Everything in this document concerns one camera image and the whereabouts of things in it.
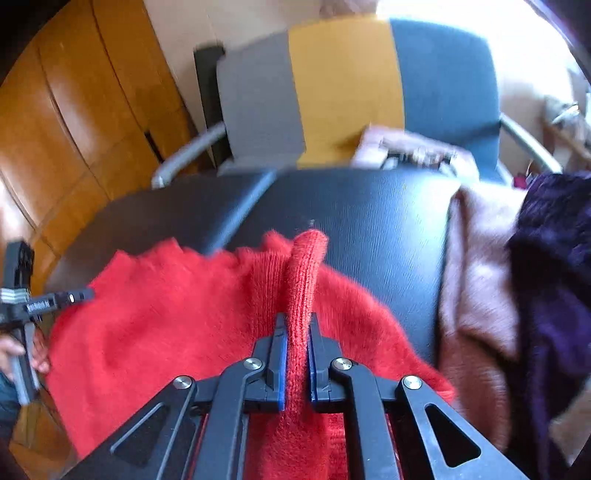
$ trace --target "purple fabric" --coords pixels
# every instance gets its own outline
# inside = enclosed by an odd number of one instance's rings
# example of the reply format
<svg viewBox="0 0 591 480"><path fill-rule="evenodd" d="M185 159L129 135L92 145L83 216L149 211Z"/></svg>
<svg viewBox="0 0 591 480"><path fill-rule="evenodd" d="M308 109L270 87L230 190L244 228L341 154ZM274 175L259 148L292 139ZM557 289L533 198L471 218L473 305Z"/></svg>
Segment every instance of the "purple fabric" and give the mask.
<svg viewBox="0 0 591 480"><path fill-rule="evenodd" d="M543 175L509 241L524 354L524 398L543 480L566 464L549 437L591 374L591 177Z"/></svg>

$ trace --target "wooden cabinet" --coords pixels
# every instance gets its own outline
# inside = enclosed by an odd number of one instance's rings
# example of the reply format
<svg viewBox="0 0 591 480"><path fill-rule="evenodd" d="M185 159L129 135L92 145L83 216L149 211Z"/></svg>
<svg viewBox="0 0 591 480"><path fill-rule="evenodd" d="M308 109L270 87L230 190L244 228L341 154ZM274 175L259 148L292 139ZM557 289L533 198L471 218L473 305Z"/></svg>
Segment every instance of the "wooden cabinet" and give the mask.
<svg viewBox="0 0 591 480"><path fill-rule="evenodd" d="M195 135L142 0L71 0L0 86L0 112L0 255L32 242L37 292L96 212Z"/></svg>

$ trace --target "red knit fabric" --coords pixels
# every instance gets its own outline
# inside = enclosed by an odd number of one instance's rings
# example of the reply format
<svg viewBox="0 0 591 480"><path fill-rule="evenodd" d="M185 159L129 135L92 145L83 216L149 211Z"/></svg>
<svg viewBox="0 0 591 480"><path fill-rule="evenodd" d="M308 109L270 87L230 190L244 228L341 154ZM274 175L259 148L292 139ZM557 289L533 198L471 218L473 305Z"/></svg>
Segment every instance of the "red knit fabric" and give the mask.
<svg viewBox="0 0 591 480"><path fill-rule="evenodd" d="M287 314L285 411L251 416L249 479L346 478L341 415L312 411L306 391L307 327L376 375L416 374L445 400L451 385L413 352L386 307L322 265L327 238L268 233L260 251L203 257L174 240L140 257L118 252L93 281L96 298L58 319L48 386L81 458L177 375L219 375L272 334Z"/></svg>

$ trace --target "pink blanket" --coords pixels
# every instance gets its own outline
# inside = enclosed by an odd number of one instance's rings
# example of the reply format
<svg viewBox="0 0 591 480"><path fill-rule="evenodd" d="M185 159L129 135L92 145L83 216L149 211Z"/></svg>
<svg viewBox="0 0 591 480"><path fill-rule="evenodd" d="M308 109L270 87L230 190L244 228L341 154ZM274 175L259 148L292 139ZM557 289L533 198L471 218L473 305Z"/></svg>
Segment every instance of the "pink blanket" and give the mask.
<svg viewBox="0 0 591 480"><path fill-rule="evenodd" d="M499 450L511 434L505 375L495 352L518 360L518 314L509 252L525 191L475 184L450 204L439 304L440 369L458 393L456 409Z"/></svg>

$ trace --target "metal armrest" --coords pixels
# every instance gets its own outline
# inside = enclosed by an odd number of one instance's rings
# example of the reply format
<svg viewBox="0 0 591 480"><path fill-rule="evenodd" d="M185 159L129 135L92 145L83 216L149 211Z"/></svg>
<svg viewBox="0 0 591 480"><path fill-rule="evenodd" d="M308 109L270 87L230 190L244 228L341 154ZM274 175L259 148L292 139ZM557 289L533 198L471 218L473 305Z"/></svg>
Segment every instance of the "metal armrest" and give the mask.
<svg viewBox="0 0 591 480"><path fill-rule="evenodd" d="M152 177L152 189L161 189L169 185L178 172L189 165L201 153L206 151L215 142L226 136L226 125L219 122L201 135L193 138L188 144L170 155L160 165Z"/></svg>
<svg viewBox="0 0 591 480"><path fill-rule="evenodd" d="M562 166L556 159L546 150L540 142L538 142L525 128L520 124L501 114L501 126L505 128L507 133L513 137L517 144L523 148L533 160L542 168L552 173L562 173Z"/></svg>

